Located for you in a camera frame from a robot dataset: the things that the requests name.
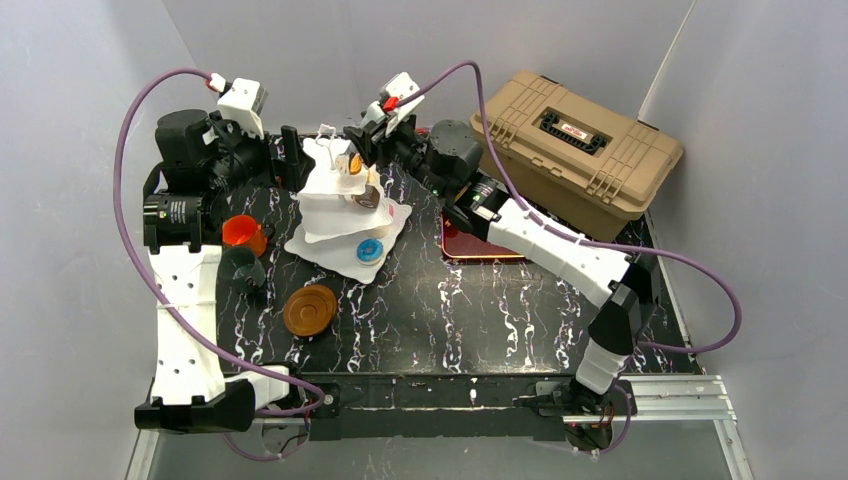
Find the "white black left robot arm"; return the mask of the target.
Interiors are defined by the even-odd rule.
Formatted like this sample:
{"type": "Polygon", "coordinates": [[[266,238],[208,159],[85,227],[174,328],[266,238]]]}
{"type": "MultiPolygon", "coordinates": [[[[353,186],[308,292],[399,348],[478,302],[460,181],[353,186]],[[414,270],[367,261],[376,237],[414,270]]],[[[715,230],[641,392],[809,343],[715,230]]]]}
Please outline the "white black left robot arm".
{"type": "Polygon", "coordinates": [[[226,376],[216,354],[219,282],[259,290],[259,254],[222,238],[229,196],[246,185],[298,192],[315,162],[296,128],[252,132],[219,112],[161,117],[161,155],[143,189],[143,243],[157,292],[157,365],[137,427],[178,433],[246,431],[289,391],[287,369],[226,376]]]}

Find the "red dessert tray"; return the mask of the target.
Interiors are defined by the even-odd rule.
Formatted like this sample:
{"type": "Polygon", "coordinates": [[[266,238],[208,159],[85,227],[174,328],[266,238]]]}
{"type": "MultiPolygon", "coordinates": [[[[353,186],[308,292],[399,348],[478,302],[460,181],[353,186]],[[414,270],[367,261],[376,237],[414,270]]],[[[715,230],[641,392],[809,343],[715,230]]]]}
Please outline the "red dessert tray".
{"type": "Polygon", "coordinates": [[[472,234],[461,232],[441,214],[441,249],[447,259],[471,262],[519,261],[524,256],[509,249],[482,241],[472,234]]]}

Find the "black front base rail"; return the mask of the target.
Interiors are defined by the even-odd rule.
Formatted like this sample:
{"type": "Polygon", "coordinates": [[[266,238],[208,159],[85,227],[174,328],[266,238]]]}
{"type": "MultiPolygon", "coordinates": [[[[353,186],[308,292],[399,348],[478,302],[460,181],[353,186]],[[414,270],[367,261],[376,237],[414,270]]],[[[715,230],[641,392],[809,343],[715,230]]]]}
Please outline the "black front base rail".
{"type": "Polygon", "coordinates": [[[563,440],[562,416],[522,401],[570,374],[305,373],[331,395],[311,415],[312,439],[530,437],[563,440]]]}

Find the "dark green cup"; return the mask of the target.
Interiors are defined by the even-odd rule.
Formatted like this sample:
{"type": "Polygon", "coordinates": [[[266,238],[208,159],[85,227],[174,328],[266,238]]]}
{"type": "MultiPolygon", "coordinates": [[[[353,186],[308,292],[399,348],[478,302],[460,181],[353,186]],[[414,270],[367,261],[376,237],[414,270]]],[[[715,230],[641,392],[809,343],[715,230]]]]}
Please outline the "dark green cup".
{"type": "Polygon", "coordinates": [[[239,293],[253,294],[264,288],[266,271],[250,248],[229,247],[223,250],[217,282],[239,293]]]}

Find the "white coconut ball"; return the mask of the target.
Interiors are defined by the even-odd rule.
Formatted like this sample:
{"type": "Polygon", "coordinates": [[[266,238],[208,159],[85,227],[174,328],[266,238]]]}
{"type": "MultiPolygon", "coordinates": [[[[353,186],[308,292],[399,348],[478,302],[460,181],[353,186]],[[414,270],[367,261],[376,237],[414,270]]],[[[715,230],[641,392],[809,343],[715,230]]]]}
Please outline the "white coconut ball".
{"type": "Polygon", "coordinates": [[[371,231],[371,235],[372,235],[373,238],[379,239],[379,238],[383,238],[383,237],[389,235],[391,233],[391,231],[392,231],[392,225],[388,224],[388,225],[377,227],[377,228],[373,229],[371,231]]]}

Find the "white three-tier cake stand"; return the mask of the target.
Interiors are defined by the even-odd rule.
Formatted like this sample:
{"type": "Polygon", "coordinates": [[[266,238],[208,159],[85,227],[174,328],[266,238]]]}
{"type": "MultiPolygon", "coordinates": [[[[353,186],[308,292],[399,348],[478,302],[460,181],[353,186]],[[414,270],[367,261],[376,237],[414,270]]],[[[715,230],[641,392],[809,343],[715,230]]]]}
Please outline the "white three-tier cake stand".
{"type": "Polygon", "coordinates": [[[303,148],[315,160],[315,167],[305,188],[292,196],[301,222],[284,244],[284,250],[362,284],[372,283],[411,215],[412,207],[385,194],[374,166],[363,163],[362,172],[354,177],[342,177],[334,170],[333,161],[337,155],[357,153],[352,142],[341,138],[335,127],[322,124],[315,138],[303,142],[303,148]],[[382,194],[376,209],[363,208],[351,201],[351,196],[363,193],[367,184],[377,186],[382,194]],[[391,203],[397,206],[395,218],[388,213],[391,203]],[[358,262],[357,245],[373,238],[373,229],[388,224],[392,225],[391,233],[378,239],[385,248],[382,261],[375,265],[358,262]]]}

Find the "brown round wooden lid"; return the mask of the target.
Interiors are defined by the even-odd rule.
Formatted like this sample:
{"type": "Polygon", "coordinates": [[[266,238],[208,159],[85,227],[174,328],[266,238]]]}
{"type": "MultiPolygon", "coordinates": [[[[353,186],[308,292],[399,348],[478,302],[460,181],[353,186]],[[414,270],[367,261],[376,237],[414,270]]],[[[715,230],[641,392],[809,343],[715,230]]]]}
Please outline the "brown round wooden lid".
{"type": "Polygon", "coordinates": [[[314,284],[295,291],[286,301],[283,323],[298,337],[312,337],[322,333],[338,313],[335,294],[326,286],[314,284]]]}

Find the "tan plastic toolbox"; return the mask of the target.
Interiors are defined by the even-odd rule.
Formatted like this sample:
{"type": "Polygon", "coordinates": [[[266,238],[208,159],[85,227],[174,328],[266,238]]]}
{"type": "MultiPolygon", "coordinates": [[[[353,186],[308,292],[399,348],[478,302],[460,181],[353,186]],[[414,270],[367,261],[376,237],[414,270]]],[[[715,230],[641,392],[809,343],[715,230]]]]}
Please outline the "tan plastic toolbox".
{"type": "Polygon", "coordinates": [[[483,142],[490,127],[495,155],[480,167],[572,229],[601,242],[641,218],[683,155],[682,143],[616,113],[558,82],[516,73],[475,112],[470,125],[483,142]]]}

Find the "chocolate swirl roll cake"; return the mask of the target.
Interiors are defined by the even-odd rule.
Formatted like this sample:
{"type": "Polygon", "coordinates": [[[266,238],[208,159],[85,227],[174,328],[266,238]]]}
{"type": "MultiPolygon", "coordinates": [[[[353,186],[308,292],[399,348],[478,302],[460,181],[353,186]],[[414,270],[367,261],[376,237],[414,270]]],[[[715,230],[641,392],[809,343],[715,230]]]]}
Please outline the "chocolate swirl roll cake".
{"type": "Polygon", "coordinates": [[[351,201],[363,208],[376,209],[379,206],[381,197],[382,194],[377,186],[367,184],[363,193],[351,196],[351,201]]]}

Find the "orange plastic cup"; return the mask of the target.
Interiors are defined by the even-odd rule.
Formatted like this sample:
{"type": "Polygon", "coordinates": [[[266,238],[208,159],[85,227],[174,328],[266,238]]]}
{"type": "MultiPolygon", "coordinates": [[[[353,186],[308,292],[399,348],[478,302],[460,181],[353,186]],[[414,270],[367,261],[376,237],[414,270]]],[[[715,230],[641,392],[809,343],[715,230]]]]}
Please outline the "orange plastic cup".
{"type": "Polygon", "coordinates": [[[272,224],[261,224],[250,215],[236,215],[223,223],[222,242],[227,248],[245,247],[262,257],[275,232],[272,224]]]}

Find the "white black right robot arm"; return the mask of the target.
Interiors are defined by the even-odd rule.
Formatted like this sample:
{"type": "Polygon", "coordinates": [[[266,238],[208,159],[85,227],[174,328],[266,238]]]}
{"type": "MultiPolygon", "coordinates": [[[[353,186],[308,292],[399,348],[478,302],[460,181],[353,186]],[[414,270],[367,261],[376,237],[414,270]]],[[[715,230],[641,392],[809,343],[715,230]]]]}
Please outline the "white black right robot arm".
{"type": "Polygon", "coordinates": [[[395,130],[370,121],[346,126],[343,134],[366,165],[394,163],[442,199],[443,213],[458,230],[522,255],[597,306],[571,388],[593,396],[610,390],[659,302],[655,258],[563,239],[552,232],[553,221],[536,222],[516,196],[480,170],[483,147],[462,122],[443,120],[423,135],[413,120],[395,130]]]}

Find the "metal serving tongs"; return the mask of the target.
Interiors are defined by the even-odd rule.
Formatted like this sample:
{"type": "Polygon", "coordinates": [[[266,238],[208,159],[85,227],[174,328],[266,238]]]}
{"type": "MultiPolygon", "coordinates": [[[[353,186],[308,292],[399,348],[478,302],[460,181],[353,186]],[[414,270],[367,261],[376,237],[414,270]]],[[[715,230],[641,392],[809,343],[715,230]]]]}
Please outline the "metal serving tongs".
{"type": "Polygon", "coordinates": [[[349,173],[350,158],[359,153],[342,153],[337,155],[333,161],[334,170],[342,177],[354,177],[349,173]]]}

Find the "blue sprinkled donut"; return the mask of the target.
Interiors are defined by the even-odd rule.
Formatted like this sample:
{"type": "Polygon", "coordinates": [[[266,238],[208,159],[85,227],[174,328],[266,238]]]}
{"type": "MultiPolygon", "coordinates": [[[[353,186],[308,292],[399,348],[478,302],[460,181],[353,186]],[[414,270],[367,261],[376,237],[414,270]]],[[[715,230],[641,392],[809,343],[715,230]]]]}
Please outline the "blue sprinkled donut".
{"type": "Polygon", "coordinates": [[[356,259],[363,265],[375,265],[382,261],[385,248],[382,242],[375,238],[367,238],[356,247],[356,259]]]}

